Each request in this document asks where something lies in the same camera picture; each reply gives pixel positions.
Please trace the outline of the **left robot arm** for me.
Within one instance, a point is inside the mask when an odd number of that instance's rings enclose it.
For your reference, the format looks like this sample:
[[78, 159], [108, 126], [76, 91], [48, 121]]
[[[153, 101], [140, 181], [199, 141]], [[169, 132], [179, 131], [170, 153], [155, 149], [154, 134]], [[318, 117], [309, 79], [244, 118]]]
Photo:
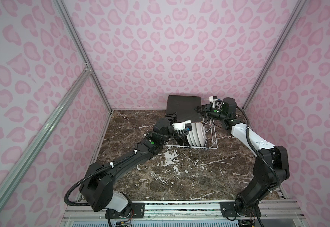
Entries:
[[153, 130], [145, 134], [133, 151], [108, 164], [102, 165], [96, 162], [90, 165], [84, 182], [79, 186], [79, 191], [93, 211], [112, 209], [125, 214], [130, 212], [130, 200], [123, 193], [115, 192], [113, 185], [120, 177], [163, 150], [166, 142], [176, 135], [173, 127], [176, 120], [176, 113], [167, 114], [156, 122]]

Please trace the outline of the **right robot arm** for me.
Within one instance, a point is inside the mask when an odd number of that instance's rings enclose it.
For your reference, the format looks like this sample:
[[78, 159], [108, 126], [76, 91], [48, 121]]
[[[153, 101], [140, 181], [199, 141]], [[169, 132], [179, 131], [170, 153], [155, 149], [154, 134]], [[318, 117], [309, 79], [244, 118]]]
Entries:
[[250, 119], [233, 98], [220, 100], [213, 96], [209, 104], [198, 106], [195, 111], [207, 120], [220, 121], [224, 130], [255, 154], [253, 178], [247, 187], [237, 194], [234, 212], [239, 216], [251, 213], [260, 216], [259, 203], [290, 177], [287, 149], [266, 141], [252, 131]]

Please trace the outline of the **white round plate patterned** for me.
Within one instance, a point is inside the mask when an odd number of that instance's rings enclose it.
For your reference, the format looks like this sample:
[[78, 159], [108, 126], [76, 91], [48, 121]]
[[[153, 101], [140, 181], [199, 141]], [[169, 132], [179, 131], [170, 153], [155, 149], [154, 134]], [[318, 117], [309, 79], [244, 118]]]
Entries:
[[203, 137], [203, 144], [205, 145], [205, 143], [206, 143], [206, 140], [207, 140], [207, 138], [206, 138], [206, 128], [205, 128], [205, 126], [204, 126], [204, 124], [201, 124], [201, 133], [202, 133], [202, 137]]

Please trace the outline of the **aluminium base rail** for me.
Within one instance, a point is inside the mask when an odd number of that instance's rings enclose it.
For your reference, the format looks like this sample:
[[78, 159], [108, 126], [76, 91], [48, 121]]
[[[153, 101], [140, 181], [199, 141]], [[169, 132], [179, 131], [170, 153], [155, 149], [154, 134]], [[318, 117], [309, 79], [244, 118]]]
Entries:
[[227, 201], [138, 201], [139, 209], [127, 218], [126, 227], [307, 227], [306, 217], [292, 199], [264, 200], [256, 216], [230, 221], [222, 214]]

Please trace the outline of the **aluminium corner post right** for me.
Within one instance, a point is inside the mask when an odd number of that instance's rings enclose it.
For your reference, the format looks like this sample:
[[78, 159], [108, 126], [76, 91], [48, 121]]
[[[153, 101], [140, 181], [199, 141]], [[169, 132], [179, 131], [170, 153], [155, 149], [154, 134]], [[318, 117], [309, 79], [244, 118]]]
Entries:
[[250, 94], [248, 95], [248, 97], [243, 105], [242, 109], [244, 111], [246, 111], [248, 108], [250, 108], [253, 98], [256, 96], [258, 89], [260, 88], [263, 80], [267, 76], [272, 64], [276, 60], [277, 55], [280, 53], [282, 47], [284, 46], [285, 42], [287, 41], [288, 36], [290, 35], [293, 28], [297, 24], [299, 18], [303, 14], [303, 11], [305, 10], [305, 8], [308, 5], [308, 2], [309, 1], [307, 1], [307, 0], [298, 0], [296, 2], [294, 9], [292, 10], [282, 32], [280, 33], [278, 39], [276, 40], [276, 43], [275, 43], [272, 51], [270, 52], [270, 55], [268, 56], [264, 67], [260, 71], [259, 76], [256, 79], [255, 84], [252, 87]]

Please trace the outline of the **aluminium corner post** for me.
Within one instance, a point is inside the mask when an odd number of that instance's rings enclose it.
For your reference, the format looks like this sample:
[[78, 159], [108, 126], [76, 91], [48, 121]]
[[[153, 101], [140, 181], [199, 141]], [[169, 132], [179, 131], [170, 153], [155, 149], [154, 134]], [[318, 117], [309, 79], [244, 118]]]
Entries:
[[111, 108], [110, 104], [109, 104], [109, 101], [104, 93], [104, 90], [100, 84], [100, 81], [97, 77], [97, 74], [95, 73], [95, 70], [92, 66], [92, 63], [90, 62], [89, 58], [88, 58], [88, 55], [86, 53], [86, 50], [84, 48], [84, 44], [83, 42], [81, 41], [80, 39], [80, 36], [74, 26], [74, 23], [70, 17], [70, 14], [68, 12], [68, 9], [65, 5], [65, 2], [62, 1], [62, 0], [54, 0], [53, 1], [56, 8], [57, 8], [57, 11], [58, 13], [61, 15], [62, 19], [63, 19], [63, 23], [64, 23], [64, 26], [67, 28], [68, 32], [69, 32], [69, 35], [71, 36], [72, 40], [73, 40], [73, 43], [80, 55], [80, 57], [82, 58], [86, 68], [89, 69], [90, 71], [90, 75], [91, 75], [91, 78], [92, 80], [94, 81], [95, 83], [95, 86], [100, 94], [100, 97], [101, 99], [103, 100], [105, 106], [106, 106], [106, 109], [109, 111], [109, 113], [112, 113], [113, 112], [113, 109]]
[[298, 0], [296, 2], [294, 9], [292, 10], [282, 32], [280, 33], [278, 39], [276, 40], [276, 43], [275, 43], [272, 51], [270, 52], [270, 55], [268, 56], [264, 67], [260, 71], [259, 76], [256, 79], [255, 84], [252, 87], [250, 94], [248, 95], [248, 97], [243, 105], [242, 109], [244, 111], [246, 111], [248, 108], [250, 108], [253, 98], [256, 96], [258, 89], [260, 88], [263, 80], [267, 76], [272, 64], [276, 60], [277, 55], [280, 53], [282, 47], [284, 46], [285, 42], [287, 41], [288, 36], [290, 35], [293, 28], [297, 24], [299, 18], [303, 14], [303, 11], [305, 10], [305, 8], [308, 5], [308, 2], [309, 1], [307, 1], [307, 0]]

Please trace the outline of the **aluminium corner post left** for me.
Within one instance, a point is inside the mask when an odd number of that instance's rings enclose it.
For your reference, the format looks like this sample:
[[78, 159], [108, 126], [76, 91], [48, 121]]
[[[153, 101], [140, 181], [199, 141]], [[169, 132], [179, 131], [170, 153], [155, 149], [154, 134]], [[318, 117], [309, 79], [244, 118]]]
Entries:
[[92, 80], [94, 81], [95, 83], [95, 86], [100, 94], [100, 97], [101, 99], [103, 100], [105, 106], [106, 106], [106, 109], [109, 111], [109, 113], [112, 113], [113, 112], [113, 109], [111, 108], [110, 104], [109, 104], [109, 101], [104, 93], [104, 90], [100, 84], [100, 81], [97, 77], [97, 74], [95, 73], [95, 70], [92, 66], [92, 63], [90, 62], [89, 58], [88, 58], [88, 55], [86, 53], [86, 50], [84, 48], [84, 44], [83, 42], [81, 41], [80, 39], [80, 36], [74, 26], [74, 23], [70, 17], [70, 14], [68, 12], [68, 9], [65, 5], [65, 2], [62, 1], [62, 0], [54, 0], [53, 1], [56, 8], [57, 8], [57, 11], [58, 13], [61, 15], [62, 19], [63, 19], [63, 23], [64, 23], [64, 26], [67, 28], [68, 32], [69, 32], [69, 35], [71, 36], [72, 40], [73, 40], [73, 43], [80, 55], [80, 57], [82, 58], [86, 68], [89, 69], [90, 71], [90, 75], [91, 75], [91, 78]]

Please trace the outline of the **aluminium frame strut left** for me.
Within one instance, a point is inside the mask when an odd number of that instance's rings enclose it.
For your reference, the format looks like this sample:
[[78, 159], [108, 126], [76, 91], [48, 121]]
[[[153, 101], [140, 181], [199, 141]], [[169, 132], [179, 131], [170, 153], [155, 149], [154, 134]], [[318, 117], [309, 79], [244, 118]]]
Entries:
[[87, 68], [83, 70], [79, 78], [49, 116], [39, 133], [33, 138], [30, 145], [23, 152], [23, 155], [19, 158], [18, 162], [4, 178], [0, 185], [0, 213], [91, 74], [91, 70]]

